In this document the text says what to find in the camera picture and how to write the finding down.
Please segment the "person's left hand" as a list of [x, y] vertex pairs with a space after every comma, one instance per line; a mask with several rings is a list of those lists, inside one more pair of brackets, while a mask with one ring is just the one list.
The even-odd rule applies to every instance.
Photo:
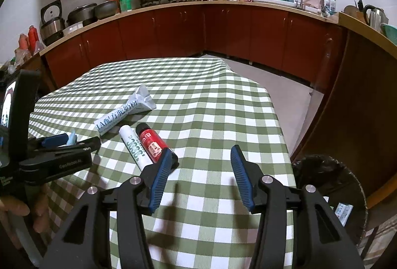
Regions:
[[[49, 227], [49, 208], [48, 208], [48, 185], [44, 184], [40, 188], [38, 199], [33, 206], [33, 213], [36, 216], [33, 228], [37, 233], [45, 232]], [[14, 236], [6, 212], [10, 212], [17, 216], [27, 216], [30, 214], [30, 208], [27, 204], [19, 201], [13, 196], [1, 197], [1, 224], [9, 237]]]

